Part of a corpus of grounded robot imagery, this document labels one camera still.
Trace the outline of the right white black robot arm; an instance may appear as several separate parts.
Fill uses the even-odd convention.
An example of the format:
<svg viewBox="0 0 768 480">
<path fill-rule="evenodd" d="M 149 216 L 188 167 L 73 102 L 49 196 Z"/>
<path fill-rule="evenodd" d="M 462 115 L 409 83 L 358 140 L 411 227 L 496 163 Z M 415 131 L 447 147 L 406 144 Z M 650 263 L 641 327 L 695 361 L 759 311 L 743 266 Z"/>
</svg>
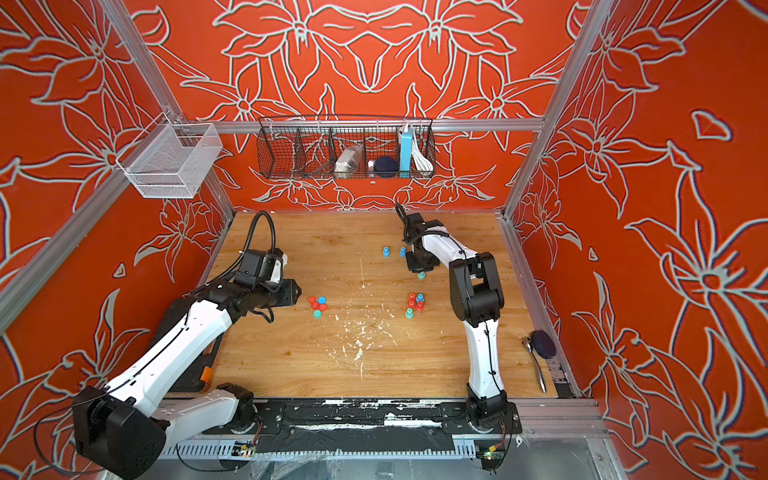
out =
<svg viewBox="0 0 768 480">
<path fill-rule="evenodd" d="M 467 416 L 473 426 L 488 429 L 508 411 L 497 342 L 505 300 L 495 258 L 465 246 L 438 220 L 426 221 L 399 203 L 395 212 L 410 247 L 408 269 L 420 274 L 443 265 L 448 270 L 450 304 L 468 342 Z"/>
</svg>

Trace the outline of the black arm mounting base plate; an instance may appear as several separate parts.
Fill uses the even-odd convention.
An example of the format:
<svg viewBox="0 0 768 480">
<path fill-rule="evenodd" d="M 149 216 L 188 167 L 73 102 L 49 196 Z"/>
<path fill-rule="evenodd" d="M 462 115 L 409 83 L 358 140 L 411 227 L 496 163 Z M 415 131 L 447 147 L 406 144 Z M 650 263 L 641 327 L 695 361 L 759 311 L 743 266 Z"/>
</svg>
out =
<svg viewBox="0 0 768 480">
<path fill-rule="evenodd" d="M 462 399 L 270 399 L 254 402 L 243 430 L 213 427 L 203 438 L 254 454 L 454 456 L 502 449 L 522 433 L 517 408 L 481 425 Z"/>
</svg>

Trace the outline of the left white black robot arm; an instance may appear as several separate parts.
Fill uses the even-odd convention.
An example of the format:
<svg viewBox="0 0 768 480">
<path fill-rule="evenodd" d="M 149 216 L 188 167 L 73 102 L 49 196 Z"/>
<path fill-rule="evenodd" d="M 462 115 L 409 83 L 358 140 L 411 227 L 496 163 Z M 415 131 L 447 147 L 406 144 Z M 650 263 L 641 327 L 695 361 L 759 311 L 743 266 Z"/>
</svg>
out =
<svg viewBox="0 0 768 480">
<path fill-rule="evenodd" d="M 192 291 L 186 309 L 140 359 L 73 400 L 75 450 L 122 479 L 144 474 L 160 454 L 214 427 L 248 431 L 259 422 L 253 394 L 233 383 L 163 408 L 160 403 L 199 355 L 250 313 L 273 322 L 278 307 L 297 303 L 301 289 L 285 276 L 286 254 L 269 229 L 267 250 L 245 245 L 224 272 Z"/>
</svg>

